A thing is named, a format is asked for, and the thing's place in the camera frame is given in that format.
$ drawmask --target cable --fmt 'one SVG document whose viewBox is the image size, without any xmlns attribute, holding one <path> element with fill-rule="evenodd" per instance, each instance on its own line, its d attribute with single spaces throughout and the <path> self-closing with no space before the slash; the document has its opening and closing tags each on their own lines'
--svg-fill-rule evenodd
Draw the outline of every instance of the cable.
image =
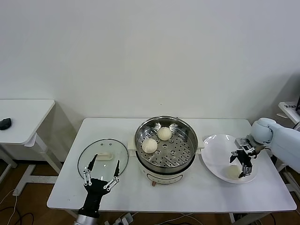
<svg viewBox="0 0 300 225">
<path fill-rule="evenodd" d="M 1 205 L 1 203 L 4 201 L 4 199 L 6 199 L 6 197 L 12 192 L 12 191 L 14 191 L 15 189 L 13 189 L 13 190 L 11 190 L 11 191 L 9 191 L 8 192 L 8 194 L 2 199 L 2 201 L 0 202 L 0 205 Z"/>
<path fill-rule="evenodd" d="M 11 218 L 13 217 L 13 215 L 14 215 L 14 213 L 15 213 L 15 207 L 16 207 L 16 205 L 17 205 L 17 200 L 18 200 L 18 196 L 15 196 L 14 212 L 13 212 L 13 214 L 11 214 L 11 216 L 10 216 L 10 218 L 9 218 L 9 221 L 8 221 L 7 225 L 9 225 L 9 222 L 10 222 Z"/>
<path fill-rule="evenodd" d="M 270 215 L 272 216 L 272 218 L 273 218 L 273 220 L 274 220 L 274 225 L 276 225 L 276 219 L 275 219 L 275 217 L 273 216 L 272 213 L 270 213 Z"/>
<path fill-rule="evenodd" d="M 164 224 L 169 224 L 169 225 L 192 225 L 190 223 L 181 223 L 181 224 L 171 224 L 171 223 L 164 223 Z"/>
<path fill-rule="evenodd" d="M 298 211 L 298 210 L 295 210 L 298 214 L 299 214 L 299 216 L 300 216 L 300 212 Z"/>
<path fill-rule="evenodd" d="M 17 222 L 14 224 L 14 225 L 17 225 L 17 223 L 20 221 L 20 225 L 22 225 L 22 218 L 24 217 L 24 216 L 26 216 L 26 215 L 31 215 L 32 216 L 32 222 L 31 222 L 31 225 L 33 225 L 33 222 L 34 222 L 34 216 L 33 216 L 33 214 L 31 213 L 31 212 L 28 212 L 28 213 L 25 213 L 23 216 L 21 216 L 18 220 L 17 220 Z"/>
<path fill-rule="evenodd" d="M 7 209 L 14 209 L 14 207 L 13 207 L 13 206 L 6 207 L 6 208 L 4 208 L 4 209 L 1 209 L 0 212 L 2 212 L 2 211 L 4 211 L 4 210 L 7 210 Z M 16 212 L 17 212 L 18 215 L 19 215 L 19 220 L 18 220 L 18 222 L 20 221 L 20 225 L 22 225 L 22 220 L 20 220 L 21 214 L 20 214 L 20 212 L 19 212 L 19 210 L 18 210 L 17 208 L 16 208 L 15 210 L 16 210 Z"/>
<path fill-rule="evenodd" d="M 162 224 L 165 224 L 166 222 L 174 221 L 174 220 L 176 220 L 176 219 L 180 219 L 180 218 L 183 218 L 183 217 L 186 217 L 186 216 L 189 216 L 189 215 L 192 215 L 192 213 L 190 213 L 190 214 L 185 214 L 185 215 L 183 215 L 183 216 L 181 216 L 181 217 L 178 217 L 178 218 L 175 218 L 175 219 L 169 219 L 169 220 L 167 220 L 167 221 L 164 221 L 164 222 L 162 222 L 162 223 L 160 223 L 160 224 L 155 224 L 155 225 L 162 225 Z"/>
<path fill-rule="evenodd" d="M 190 217 L 190 218 L 196 220 L 200 225 L 203 225 L 203 223 L 201 223 L 201 222 L 200 222 L 198 219 L 196 219 L 195 217 L 192 217 L 192 216 L 189 216 L 189 215 L 187 215 L 187 217 Z"/>
</svg>

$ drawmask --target white table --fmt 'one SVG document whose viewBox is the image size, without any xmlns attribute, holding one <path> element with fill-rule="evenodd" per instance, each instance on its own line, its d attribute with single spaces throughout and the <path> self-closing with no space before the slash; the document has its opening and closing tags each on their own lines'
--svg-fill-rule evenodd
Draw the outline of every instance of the white table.
<svg viewBox="0 0 300 225">
<path fill-rule="evenodd" d="M 0 130 L 0 145 L 6 152 L 9 152 L 9 149 L 5 146 L 7 144 L 20 144 L 31 147 L 36 143 L 40 147 L 37 150 L 38 153 L 59 173 L 62 164 L 36 133 L 54 104 L 53 99 L 0 100 L 0 120 L 5 118 L 11 118 L 12 120 L 10 128 Z M 2 174 L 5 176 L 10 167 L 16 167 L 16 163 L 4 151 L 0 151 L 0 158 L 3 158 L 8 164 L 8 169 Z M 13 195 L 20 195 L 28 182 L 55 183 L 57 177 L 54 176 L 31 176 L 34 167 L 35 165 L 30 165 L 27 168 Z"/>
<path fill-rule="evenodd" d="M 127 145 L 145 119 L 85 119 L 71 147 L 47 202 L 53 209 L 78 210 L 86 197 L 83 179 L 77 171 L 81 152 L 92 142 L 114 138 Z M 247 120 L 184 119 L 198 139 L 212 134 L 245 137 L 250 132 Z M 296 204 L 272 164 L 268 154 L 257 158 L 259 172 L 250 183 L 231 184 L 215 177 L 198 157 L 183 180 L 170 186 L 151 186 L 138 169 L 136 157 L 129 157 L 120 183 L 102 198 L 102 211 L 134 212 L 265 212 L 296 209 Z"/>
</svg>

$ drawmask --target black computer mouse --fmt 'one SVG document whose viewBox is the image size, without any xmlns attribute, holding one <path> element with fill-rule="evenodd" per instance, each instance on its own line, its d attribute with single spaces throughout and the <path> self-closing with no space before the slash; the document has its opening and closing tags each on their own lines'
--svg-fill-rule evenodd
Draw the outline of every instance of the black computer mouse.
<svg viewBox="0 0 300 225">
<path fill-rule="evenodd" d="M 6 119 L 0 121 L 0 130 L 6 130 L 6 129 L 10 128 L 10 126 L 11 126 L 10 118 L 6 118 Z"/>
</svg>

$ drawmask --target table leg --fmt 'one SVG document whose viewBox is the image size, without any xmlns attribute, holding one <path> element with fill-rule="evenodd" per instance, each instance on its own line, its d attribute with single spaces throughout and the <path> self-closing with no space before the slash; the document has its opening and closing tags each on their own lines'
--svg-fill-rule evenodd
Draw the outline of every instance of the table leg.
<svg viewBox="0 0 300 225">
<path fill-rule="evenodd" d="M 77 213 L 75 213 L 73 210 L 65 210 L 68 214 L 73 216 L 74 218 L 77 218 Z"/>
<path fill-rule="evenodd" d="M 36 138 L 36 144 L 40 147 L 37 151 L 49 163 L 49 165 L 59 174 L 62 164 L 56 156 L 48 149 L 47 145 L 43 142 L 39 135 Z"/>
<path fill-rule="evenodd" d="M 262 212 L 262 213 L 249 213 L 248 215 L 244 216 L 243 218 L 235 221 L 232 225 L 247 225 L 251 224 L 254 221 L 257 221 L 266 215 L 270 214 L 271 212 Z"/>
<path fill-rule="evenodd" d="M 4 145 L 0 146 L 1 148 L 4 148 L 4 150 L 7 150 Z M 3 151 L 0 148 L 0 158 L 2 158 L 4 160 L 4 162 L 7 163 L 7 167 L 5 168 L 5 170 L 3 171 L 3 173 L 0 176 L 0 183 L 3 181 L 3 179 L 6 177 L 6 175 L 8 174 L 10 168 L 16 168 L 18 165 L 17 163 L 15 163 L 12 158 L 5 153 L 5 151 Z"/>
<path fill-rule="evenodd" d="M 27 183 L 34 184 L 55 184 L 57 176 L 34 176 L 31 175 L 36 165 L 29 165 L 20 179 L 18 185 L 15 187 L 13 196 L 20 196 Z"/>
<path fill-rule="evenodd" d="M 8 152 L 7 148 L 4 145 L 1 145 L 1 147 Z M 17 163 L 15 163 L 12 160 L 12 158 L 1 149 L 0 149 L 0 158 L 2 158 L 4 162 L 6 162 L 8 165 L 11 165 L 12 168 L 16 168 L 18 166 Z"/>
</svg>

